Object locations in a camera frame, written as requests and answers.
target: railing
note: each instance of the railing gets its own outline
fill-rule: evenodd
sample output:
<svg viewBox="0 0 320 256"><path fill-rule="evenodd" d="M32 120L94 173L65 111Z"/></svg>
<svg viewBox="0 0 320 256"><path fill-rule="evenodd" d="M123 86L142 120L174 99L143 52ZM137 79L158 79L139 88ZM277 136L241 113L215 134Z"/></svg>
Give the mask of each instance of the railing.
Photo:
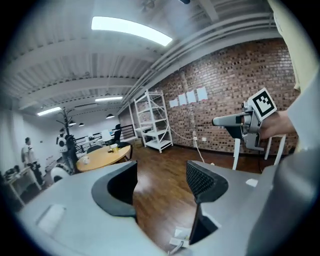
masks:
<svg viewBox="0 0 320 256"><path fill-rule="evenodd" d="M130 139L135 136L134 127L132 124L121 126L121 135L120 135L120 141L124 141L127 139ZM116 129L112 129L112 136L114 135ZM87 152L88 148L90 148L93 144L96 144L94 141L102 139L101 133L97 132L93 134L94 140L92 141L92 144L86 143L86 136L81 138L75 139L75 148L77 153L85 153Z"/></svg>

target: person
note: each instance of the person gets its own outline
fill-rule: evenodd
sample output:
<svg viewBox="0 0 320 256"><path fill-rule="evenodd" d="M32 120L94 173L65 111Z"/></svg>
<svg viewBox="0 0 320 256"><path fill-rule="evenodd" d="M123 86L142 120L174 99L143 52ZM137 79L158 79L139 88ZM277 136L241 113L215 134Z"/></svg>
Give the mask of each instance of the person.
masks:
<svg viewBox="0 0 320 256"><path fill-rule="evenodd" d="M64 138L65 141L67 141L67 139L69 138L69 135L65 135L65 129L61 128L60 131L59 131L59 135L58 137L56 137L56 144L58 145L58 140L60 138ZM68 147L68 151L67 152L62 152L62 159L63 159L63 162L68 166L68 168L70 170L72 170L72 166L70 164L70 157L69 157L69 147Z"/></svg>
<svg viewBox="0 0 320 256"><path fill-rule="evenodd" d="M39 170L40 164L38 163L33 147L31 146L31 140L29 137L25 138L25 145L22 148L22 159L24 166L29 166L34 173L36 181L39 185L43 186L46 182L42 179L41 172Z"/></svg>
<svg viewBox="0 0 320 256"><path fill-rule="evenodd" d="M260 137L267 139L275 135L297 132L297 150L320 145L319 67L317 51L304 28L293 14L278 0L268 0L279 33L290 54L295 76L294 89L300 96L285 111L277 111L266 118L261 126Z"/></svg>

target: white ceiling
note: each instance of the white ceiling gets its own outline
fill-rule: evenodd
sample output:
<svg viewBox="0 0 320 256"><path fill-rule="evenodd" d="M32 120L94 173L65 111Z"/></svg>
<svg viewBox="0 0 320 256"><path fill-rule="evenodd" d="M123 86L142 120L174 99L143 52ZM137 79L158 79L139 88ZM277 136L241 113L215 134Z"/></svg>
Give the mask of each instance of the white ceiling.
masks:
<svg viewBox="0 0 320 256"><path fill-rule="evenodd" d="M174 49L188 46L190 51L196 44L206 43L200 43L199 38L207 36L208 28L215 24L223 24L212 31L221 31L216 34L225 38L234 33L227 29L229 24L246 22L243 18L224 23L228 19L270 13L264 0L191 0L190 4L179 0L149 1L61 0L39 6L11 42L0 79L2 93L16 107L31 114L52 106L73 109L94 103L101 96L123 96L124 100L101 102L96 107L116 112L156 73L175 64ZM172 37L173 42L163 47L130 34L92 31L93 16L138 22ZM251 33L275 29L271 15L260 16L267 22L250 24ZM184 55L183 51L175 54L179 58Z"/></svg>

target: red brick wall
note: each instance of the red brick wall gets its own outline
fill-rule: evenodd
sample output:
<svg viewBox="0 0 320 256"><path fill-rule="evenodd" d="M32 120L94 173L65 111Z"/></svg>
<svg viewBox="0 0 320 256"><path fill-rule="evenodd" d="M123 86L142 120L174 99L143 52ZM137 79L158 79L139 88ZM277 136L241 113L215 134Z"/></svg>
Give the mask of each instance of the red brick wall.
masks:
<svg viewBox="0 0 320 256"><path fill-rule="evenodd" d="M170 126L180 135L192 138L195 130L198 146L221 152L233 152L234 139L226 129L212 126L214 117L239 113L248 97L266 87L278 110L286 110L299 93L294 90L295 76L285 42L266 39L233 45L182 67L151 90L162 90ZM169 101L179 94L206 87L208 100L170 108ZM192 147L192 141L172 133L173 143ZM274 138L270 154L278 151L280 139ZM288 134L284 154L297 144L297 135ZM240 152L257 154L243 146Z"/></svg>

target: desk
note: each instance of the desk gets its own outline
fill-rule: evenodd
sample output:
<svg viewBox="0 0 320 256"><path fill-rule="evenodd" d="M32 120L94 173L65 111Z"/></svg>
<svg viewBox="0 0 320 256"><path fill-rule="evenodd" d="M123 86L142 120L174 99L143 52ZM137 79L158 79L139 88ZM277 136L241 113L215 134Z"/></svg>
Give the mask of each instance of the desk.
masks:
<svg viewBox="0 0 320 256"><path fill-rule="evenodd" d="M22 171L19 172L20 177L17 177L17 175L15 175L12 179L10 180L6 180L4 182L5 185L9 185L10 189L12 190L13 194L16 196L16 198L19 200L19 202L21 203L22 206L25 206L25 202L21 199L20 195L18 194L18 192L15 190L15 187L13 186L13 183L17 180L19 180L21 177L23 177L26 173L28 173L32 180L34 181L34 183L36 184L37 188L39 189L39 191L42 190L41 186L39 185L39 183L37 182L37 179L33 173L33 171L30 169L30 167L26 167L24 168Z"/></svg>
<svg viewBox="0 0 320 256"><path fill-rule="evenodd" d="M125 155L130 151L130 146L125 146L120 148L118 152L108 153L110 147L104 146L89 154L84 155L76 162L76 167L80 172L92 171L104 166L109 166L124 158ZM89 163L84 164L83 158L85 156L89 157Z"/></svg>

